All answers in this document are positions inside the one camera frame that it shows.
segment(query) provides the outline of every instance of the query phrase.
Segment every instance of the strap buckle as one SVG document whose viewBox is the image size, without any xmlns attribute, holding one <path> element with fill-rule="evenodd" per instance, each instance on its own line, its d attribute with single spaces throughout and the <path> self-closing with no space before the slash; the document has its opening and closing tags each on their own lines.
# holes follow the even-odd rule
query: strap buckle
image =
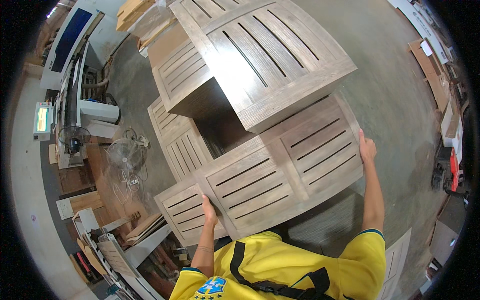
<svg viewBox="0 0 480 300">
<path fill-rule="evenodd" d="M 275 296 L 278 296 L 280 290 L 283 288 L 288 288 L 288 286 L 286 284 L 278 284 L 273 281 L 264 280 L 252 283 L 252 288 L 254 290 L 260 290 L 262 292 L 272 293 Z"/>
</svg>

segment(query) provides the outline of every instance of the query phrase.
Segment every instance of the display screen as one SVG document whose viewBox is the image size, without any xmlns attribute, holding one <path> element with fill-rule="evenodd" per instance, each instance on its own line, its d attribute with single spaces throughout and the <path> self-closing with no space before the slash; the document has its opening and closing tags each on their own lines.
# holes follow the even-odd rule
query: display screen
<svg viewBox="0 0 480 300">
<path fill-rule="evenodd" d="M 63 70 L 63 66 L 67 61 L 68 54 L 72 49 L 75 41 L 77 40 L 79 34 L 90 20 L 92 16 L 91 13 L 84 11 L 82 9 L 77 9 L 75 14 L 73 15 L 72 19 L 68 23 L 65 31 L 63 32 L 60 41 L 55 49 L 55 60 L 53 61 L 53 65 L 51 70 L 53 72 L 61 72 Z"/>
<path fill-rule="evenodd" d="M 37 131 L 47 131 L 47 115 L 48 115 L 48 108 L 38 109 L 38 118 L 36 121 Z"/>
</svg>

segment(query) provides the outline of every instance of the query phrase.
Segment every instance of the black strap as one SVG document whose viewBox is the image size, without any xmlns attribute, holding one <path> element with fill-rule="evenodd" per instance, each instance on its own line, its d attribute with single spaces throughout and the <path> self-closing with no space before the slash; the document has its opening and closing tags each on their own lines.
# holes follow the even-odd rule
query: black strap
<svg viewBox="0 0 480 300">
<path fill-rule="evenodd" d="M 274 295 L 280 295 L 292 299 L 299 300 L 331 300 L 330 296 L 325 295 L 325 292 L 330 286 L 330 279 L 328 278 L 327 270 L 323 267 L 315 272 L 310 272 L 306 276 L 312 280 L 314 288 L 299 289 L 290 288 L 285 284 L 278 284 L 273 281 L 264 280 L 250 283 L 239 272 L 240 264 L 243 261 L 245 255 L 245 243 L 236 241 L 233 251 L 233 257 L 230 262 L 230 272 L 235 279 L 243 285 L 251 287 L 253 290 L 260 290 L 267 293 L 273 293 Z"/>
</svg>

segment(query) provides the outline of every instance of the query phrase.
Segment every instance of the plastic wrap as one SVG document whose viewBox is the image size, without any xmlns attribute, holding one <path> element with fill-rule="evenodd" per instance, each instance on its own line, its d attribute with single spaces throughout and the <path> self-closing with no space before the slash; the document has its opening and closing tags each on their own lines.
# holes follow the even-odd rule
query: plastic wrap
<svg viewBox="0 0 480 300">
<path fill-rule="evenodd" d="M 156 0 L 155 4 L 145 11 L 143 15 L 130 26 L 127 32 L 139 37 L 143 44 L 152 38 L 158 30 L 165 25 L 165 22 L 168 22 L 172 18 L 175 18 L 175 15 L 170 9 L 167 9 L 166 1 Z"/>
</svg>

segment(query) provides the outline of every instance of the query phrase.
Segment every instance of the yellow shirt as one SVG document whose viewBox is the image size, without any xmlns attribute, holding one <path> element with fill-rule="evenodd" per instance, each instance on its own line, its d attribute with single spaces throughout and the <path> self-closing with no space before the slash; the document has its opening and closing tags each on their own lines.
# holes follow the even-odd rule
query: yellow shirt
<svg viewBox="0 0 480 300">
<path fill-rule="evenodd" d="M 373 300 L 385 275 L 385 241 L 381 232 L 367 229 L 332 258 L 282 242 L 279 235 L 266 231 L 242 238 L 245 256 L 240 274 L 249 282 L 270 280 L 289 287 L 313 288 L 309 272 L 325 267 L 330 280 L 326 295 L 334 299 Z M 230 272 L 235 242 L 215 252 L 214 276 L 208 278 L 197 268 L 186 267 L 173 289 L 171 300 L 288 300 L 284 296 L 255 291 L 238 283 Z"/>
</svg>

